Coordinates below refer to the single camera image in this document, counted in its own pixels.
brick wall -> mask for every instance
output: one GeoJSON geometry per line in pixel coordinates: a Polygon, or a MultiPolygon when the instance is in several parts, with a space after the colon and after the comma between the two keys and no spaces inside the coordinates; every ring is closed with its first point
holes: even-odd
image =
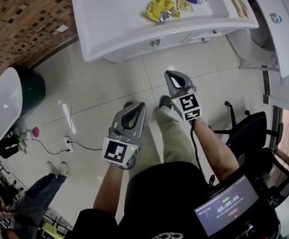
{"type": "Polygon", "coordinates": [[[71,0],[0,0],[0,75],[8,66],[28,69],[74,38],[71,0]],[[69,29],[55,31],[62,24],[69,29]]]}

floor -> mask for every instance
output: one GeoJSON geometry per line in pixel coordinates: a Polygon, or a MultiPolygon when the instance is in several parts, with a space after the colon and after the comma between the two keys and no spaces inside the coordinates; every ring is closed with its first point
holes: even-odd
{"type": "MultiPolygon", "coordinates": [[[[178,70],[192,78],[202,100],[202,117],[213,129],[229,125],[225,100],[232,103],[238,118],[243,118],[246,108],[251,113],[265,111],[268,127],[271,127],[272,107],[262,102],[262,72],[239,70],[239,64],[239,58],[225,37],[135,57],[123,65],[106,60],[86,63],[80,43],[76,42],[36,69],[45,79],[46,99],[24,118],[24,124],[27,128],[40,129],[38,139],[50,152],[65,148],[63,137],[66,134],[86,147],[99,148],[123,105],[127,101],[141,101],[147,105],[147,120],[158,151],[162,153],[162,138],[153,111],[160,96],[168,95],[165,70],[178,70]]],[[[189,124],[182,122],[182,125],[189,135],[189,124]]],[[[70,176],[51,207],[70,224],[75,224],[79,212],[92,207],[106,173],[108,164],[101,159],[101,151],[89,151],[76,145],[75,152],[50,155],[38,142],[27,141],[27,145],[27,155],[17,153],[3,160],[3,164],[30,187],[47,174],[47,161],[56,166],[61,161],[67,162],[70,176]]],[[[209,178],[211,168],[200,146],[198,149],[203,171],[209,178]]],[[[117,221],[123,216],[127,183],[128,173],[125,172],[117,221]]]]}

khaki pants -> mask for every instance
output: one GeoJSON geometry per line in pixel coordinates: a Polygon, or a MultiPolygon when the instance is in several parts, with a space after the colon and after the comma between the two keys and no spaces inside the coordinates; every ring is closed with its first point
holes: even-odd
{"type": "MultiPolygon", "coordinates": [[[[164,106],[156,111],[156,121],[162,133],[164,163],[185,161],[196,165],[191,141],[183,132],[180,122],[171,117],[169,113],[170,109],[164,106]]],[[[130,178],[161,163],[147,122],[142,132],[142,140],[144,144],[137,155],[136,164],[129,170],[130,178]]]]}

pink object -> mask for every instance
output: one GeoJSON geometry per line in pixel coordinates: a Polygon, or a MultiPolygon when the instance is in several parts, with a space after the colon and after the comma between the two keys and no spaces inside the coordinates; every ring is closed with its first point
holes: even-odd
{"type": "Polygon", "coordinates": [[[35,137],[38,137],[39,136],[39,129],[37,127],[34,127],[32,130],[31,130],[33,136],[35,137]]]}

screen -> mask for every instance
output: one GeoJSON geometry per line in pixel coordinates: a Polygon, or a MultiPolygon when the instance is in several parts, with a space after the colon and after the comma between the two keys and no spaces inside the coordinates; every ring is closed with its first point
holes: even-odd
{"type": "Polygon", "coordinates": [[[233,222],[258,199],[250,181],[243,175],[228,189],[194,211],[207,235],[211,236],[233,222]]]}

